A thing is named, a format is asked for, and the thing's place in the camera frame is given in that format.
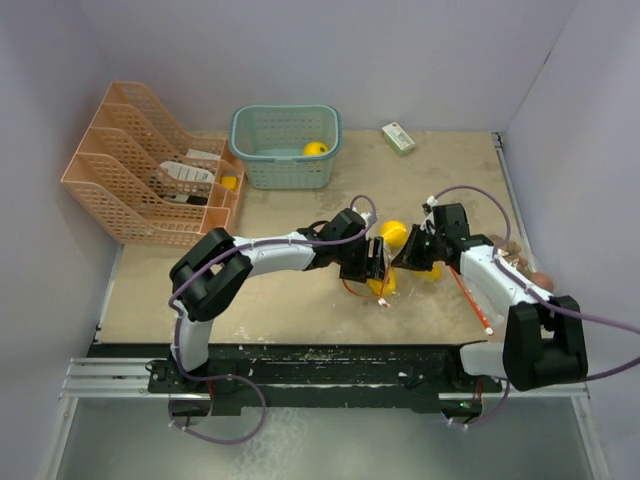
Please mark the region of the yellow fake pear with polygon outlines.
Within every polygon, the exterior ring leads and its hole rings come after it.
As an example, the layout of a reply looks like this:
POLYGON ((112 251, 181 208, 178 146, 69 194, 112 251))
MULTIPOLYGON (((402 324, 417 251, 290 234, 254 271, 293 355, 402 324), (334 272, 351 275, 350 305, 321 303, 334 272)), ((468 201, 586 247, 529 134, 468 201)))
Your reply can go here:
POLYGON ((380 227, 380 235, 390 248, 398 249, 406 243, 409 232, 406 225, 397 220, 384 222, 380 227))

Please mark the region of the clear zip bag red seal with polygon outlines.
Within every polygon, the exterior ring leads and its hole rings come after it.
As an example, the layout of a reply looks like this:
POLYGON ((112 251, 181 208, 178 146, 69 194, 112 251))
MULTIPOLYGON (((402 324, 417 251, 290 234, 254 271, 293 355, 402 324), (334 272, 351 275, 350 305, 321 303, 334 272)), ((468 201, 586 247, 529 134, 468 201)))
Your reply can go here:
POLYGON ((366 241, 346 267, 340 269, 343 287, 351 294, 375 300, 380 306, 388 307, 386 298, 397 291, 397 273, 391 265, 390 247, 382 236, 366 241), (355 290, 350 283, 365 284, 370 293, 355 290))

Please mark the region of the yellow fake bell pepper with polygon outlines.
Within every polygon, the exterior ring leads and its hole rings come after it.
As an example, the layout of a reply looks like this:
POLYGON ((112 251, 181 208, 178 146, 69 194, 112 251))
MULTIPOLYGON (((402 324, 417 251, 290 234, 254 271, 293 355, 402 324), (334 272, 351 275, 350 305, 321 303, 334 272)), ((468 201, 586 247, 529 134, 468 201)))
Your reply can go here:
POLYGON ((366 285, 374 295, 386 297, 397 291, 397 275, 394 268, 390 268, 383 280, 368 279, 366 285))

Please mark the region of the yellow fake lemon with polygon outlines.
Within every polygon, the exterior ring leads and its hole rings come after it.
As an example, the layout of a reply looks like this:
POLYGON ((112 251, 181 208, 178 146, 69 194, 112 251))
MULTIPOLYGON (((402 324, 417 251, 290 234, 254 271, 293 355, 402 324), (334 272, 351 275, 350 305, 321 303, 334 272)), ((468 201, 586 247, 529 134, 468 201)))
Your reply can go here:
POLYGON ((329 150, 330 148, 325 143, 320 141, 314 141, 314 142, 308 143, 304 147, 303 154, 305 156, 321 156, 326 154, 329 150))

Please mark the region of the yellow fake fruit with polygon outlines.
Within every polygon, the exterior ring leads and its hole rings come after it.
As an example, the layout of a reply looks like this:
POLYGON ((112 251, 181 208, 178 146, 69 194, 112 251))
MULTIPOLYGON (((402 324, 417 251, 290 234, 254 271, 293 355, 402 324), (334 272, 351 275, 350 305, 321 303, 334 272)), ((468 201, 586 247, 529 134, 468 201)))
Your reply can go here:
POLYGON ((436 282, 442 276, 441 268, 438 264, 433 264, 430 270, 418 271, 415 275, 425 282, 436 282))

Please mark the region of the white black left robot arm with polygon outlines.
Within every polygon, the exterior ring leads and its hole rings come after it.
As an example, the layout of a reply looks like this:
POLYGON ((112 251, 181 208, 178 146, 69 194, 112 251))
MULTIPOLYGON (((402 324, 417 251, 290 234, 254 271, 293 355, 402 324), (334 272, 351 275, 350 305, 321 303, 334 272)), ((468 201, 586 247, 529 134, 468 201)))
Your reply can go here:
POLYGON ((342 280, 385 280, 383 239, 369 238, 369 228, 361 214, 345 208, 331 220, 282 236, 250 239, 232 236, 221 227, 207 233, 169 272, 169 305, 177 313, 171 381, 184 392, 202 387, 214 320, 250 278, 336 264, 342 280))

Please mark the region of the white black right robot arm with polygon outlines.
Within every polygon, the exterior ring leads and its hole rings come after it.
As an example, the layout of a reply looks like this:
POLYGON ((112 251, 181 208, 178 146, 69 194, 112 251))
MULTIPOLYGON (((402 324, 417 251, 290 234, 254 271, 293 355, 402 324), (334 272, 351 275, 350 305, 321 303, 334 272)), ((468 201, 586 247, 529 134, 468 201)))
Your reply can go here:
POLYGON ((446 383, 467 391, 480 376, 507 379, 519 391, 584 381, 588 361, 579 305, 529 281, 483 234, 469 230, 460 203, 423 205, 426 220, 414 225, 391 265, 430 271, 436 262, 453 268, 477 288, 506 321, 502 343, 470 343, 445 366, 446 383))

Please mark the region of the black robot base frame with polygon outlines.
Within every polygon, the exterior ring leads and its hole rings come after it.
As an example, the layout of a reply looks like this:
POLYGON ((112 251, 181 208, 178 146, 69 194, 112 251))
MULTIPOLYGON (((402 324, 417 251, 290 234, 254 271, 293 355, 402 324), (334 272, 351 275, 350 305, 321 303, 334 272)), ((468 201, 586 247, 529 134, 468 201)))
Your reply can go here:
POLYGON ((213 402, 213 414, 244 407, 401 408, 480 414, 477 393, 501 384, 464 372, 459 346, 411 344, 234 344, 209 347, 207 365, 182 376, 166 344, 95 344, 91 358, 140 359, 148 390, 213 402))

